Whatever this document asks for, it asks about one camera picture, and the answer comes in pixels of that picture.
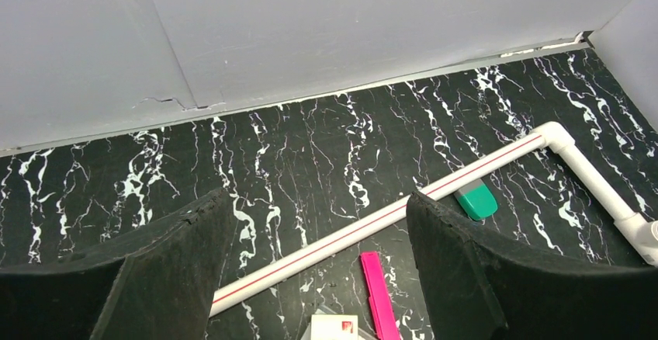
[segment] white box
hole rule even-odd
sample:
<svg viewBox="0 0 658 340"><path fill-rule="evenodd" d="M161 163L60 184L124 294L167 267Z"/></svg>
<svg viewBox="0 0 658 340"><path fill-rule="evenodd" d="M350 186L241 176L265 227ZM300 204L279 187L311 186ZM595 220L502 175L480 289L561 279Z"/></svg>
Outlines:
<svg viewBox="0 0 658 340"><path fill-rule="evenodd" d="M310 319L310 339L358 340L358 317L314 314Z"/></svg>

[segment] pink object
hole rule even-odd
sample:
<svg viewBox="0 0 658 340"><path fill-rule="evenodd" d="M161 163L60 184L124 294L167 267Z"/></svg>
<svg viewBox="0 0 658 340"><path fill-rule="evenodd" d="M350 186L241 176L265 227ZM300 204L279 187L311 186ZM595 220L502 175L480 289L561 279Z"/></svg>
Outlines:
<svg viewBox="0 0 658 340"><path fill-rule="evenodd" d="M400 340L400 331L395 324L393 305L391 305L389 291L384 280L382 263L377 252L363 252L361 263L365 272L365 281L370 291L370 310L375 321L375 331L379 340Z"/></svg>

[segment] green and white eraser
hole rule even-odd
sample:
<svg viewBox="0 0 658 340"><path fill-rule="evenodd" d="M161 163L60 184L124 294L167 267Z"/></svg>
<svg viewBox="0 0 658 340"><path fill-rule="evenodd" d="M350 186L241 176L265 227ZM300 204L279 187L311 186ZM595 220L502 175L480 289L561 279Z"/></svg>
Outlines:
<svg viewBox="0 0 658 340"><path fill-rule="evenodd" d="M459 205L475 221L482 220L498 210L496 198L481 179L476 179L455 192Z"/></svg>

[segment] red stripe on pipe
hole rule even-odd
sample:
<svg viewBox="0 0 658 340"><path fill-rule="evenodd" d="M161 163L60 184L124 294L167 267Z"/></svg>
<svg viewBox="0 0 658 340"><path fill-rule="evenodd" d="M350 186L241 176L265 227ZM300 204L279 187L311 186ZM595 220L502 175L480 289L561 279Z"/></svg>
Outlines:
<svg viewBox="0 0 658 340"><path fill-rule="evenodd" d="M509 155L509 154L511 154L512 152L518 150L519 148L524 147L526 144L529 144L529 143L531 143L532 141L538 140L538 139L541 138L541 137L542 137L542 136L537 136L537 137L535 137L535 138L529 140L528 142L526 142L526 143L524 143L524 144L522 144L522 145L520 145L520 146L518 146L518 147L515 147L515 148L513 148L513 149L511 149L511 150L509 150L508 152L505 152L505 153L503 153L503 154L500 154L500 155L496 156L495 158L489 160L488 162L482 164L481 166L479 166L479 167L477 167L477 168L473 168L473 169L471 169L470 171L468 171L467 173L464 173L463 175L457 177L456 179L453 179L452 181L447 182L447 183L445 183L445 184L443 184L443 185L437 187L436 189L433 189L432 191L428 192L426 195L430 195L430 194L432 194L433 192L435 192L435 191L437 191L437 190L439 190L439 189L442 189L443 187L445 187L445 186L447 186L447 185L450 185L450 184L453 183L454 181L457 181L458 179L461 179L461 178L463 178L464 176L473 173L474 171L476 171L476 170L482 168L482 167L485 166L485 165L489 165L489 164L491 164L492 162L494 162L494 161L496 161L496 160L502 158L502 157L505 156L505 155ZM367 224L361 226L360 228L358 228L358 229L356 229L356 230L353 230L353 231L351 231L350 233L345 234L345 235L343 235L342 237L340 237L340 238L338 238L338 239L335 239L335 240L331 241L330 243L327 243L326 245L323 245L322 247L320 247L320 248L318 248L318 249L316 249L316 250L313 250L313 251L311 251L311 252L308 252L307 254L305 254L304 256L302 256L302 257L300 257L300 258L298 258L297 260L292 261L292 262L289 262L289 263L287 263L286 265L284 265L284 266L278 268L277 270L275 270L275 271L273 271L273 272L270 272L270 273L268 273L268 274L266 274L266 275L264 275L264 276L262 276L262 277L256 279L256 280L253 281L253 282L247 283L247 284L245 284L244 286L242 286L242 287L240 287L240 288L234 290L234 291L231 292L231 293L227 293L226 295L224 295L224 296L220 297L219 299L213 301L213 305L216 304L216 303L218 303L218 302L221 301L221 300L226 299L227 297L229 297L229 296L231 296L231 295L233 295L233 294L235 294L235 293L237 293L237 292L240 292L240 291L244 290L245 288L251 286L252 284L254 284L254 283L256 283L256 282L259 282L259 281L261 281L261 280L267 278L268 276L270 276L270 275L272 275L272 274L274 274L274 273L276 273L276 272L280 272L281 270L287 268L288 266L291 266L292 264L295 264L295 263L297 263L297 262L299 262L299 261L305 259L306 257L308 257L308 256L310 256L310 255L312 255L312 254L314 254L314 253L316 253L316 252L318 252L318 251L320 251L320 250L326 248L326 247L329 247L329 246L332 245L333 243L335 243L335 242L337 242L337 241L340 241L341 239L344 239L344 238L346 238L346 237L348 237L348 236L354 234L355 232L357 232L357 231L363 229L364 227L368 227L368 226L374 224L375 222L377 222L377 221L379 221L379 220L382 220L382 219L385 218L385 217L388 217L390 214L392 214L392 213L396 213L398 210L401 210L401 209L406 208L406 207L407 207L407 204L405 204L405 205L403 205L403 206L399 206L399 207L397 207L395 210L392 210L392 211L390 211L389 213L387 213L387 214L385 214L385 215L383 215L383 216L381 216L381 217L378 217L377 219L375 219L375 220L373 220L373 221L370 221L369 223L367 223Z"/></svg>

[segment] black marble floor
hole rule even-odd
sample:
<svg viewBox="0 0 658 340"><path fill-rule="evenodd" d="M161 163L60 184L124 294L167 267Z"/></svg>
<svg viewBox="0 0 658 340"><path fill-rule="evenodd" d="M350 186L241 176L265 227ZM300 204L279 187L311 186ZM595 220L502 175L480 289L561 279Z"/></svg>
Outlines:
<svg viewBox="0 0 658 340"><path fill-rule="evenodd" d="M0 265L52 262L224 186L240 225L225 285L550 120L653 219L658 135L579 50L0 158ZM500 205L488 227L592 262L641 263L553 154L484 180ZM383 257L403 338L433 338L404 221L212 318L207 338L298 339L318 304L372 329L358 262L369 250Z"/></svg>

